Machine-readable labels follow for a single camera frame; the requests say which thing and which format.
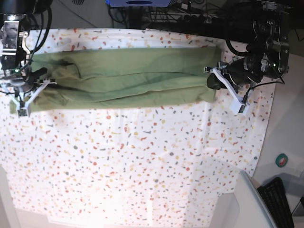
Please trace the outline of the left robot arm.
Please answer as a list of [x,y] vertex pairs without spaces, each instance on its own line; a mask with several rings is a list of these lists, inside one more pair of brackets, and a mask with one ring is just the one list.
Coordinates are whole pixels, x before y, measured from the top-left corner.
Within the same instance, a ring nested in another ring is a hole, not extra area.
[[[283,83],[289,60],[289,6],[282,0],[249,0],[230,7],[225,18],[225,42],[239,59],[230,63],[217,63],[220,75],[235,91],[249,85],[251,90],[262,86],[264,77]],[[235,23],[252,29],[254,40],[245,51],[236,50],[230,35]]]

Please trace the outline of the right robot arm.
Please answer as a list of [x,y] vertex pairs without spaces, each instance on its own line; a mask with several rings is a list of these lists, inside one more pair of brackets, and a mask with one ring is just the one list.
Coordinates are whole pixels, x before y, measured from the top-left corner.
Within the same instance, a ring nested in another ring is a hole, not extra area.
[[33,56],[46,41],[52,22],[50,0],[0,2],[0,85],[13,95],[30,93],[42,84],[45,67],[32,71]]

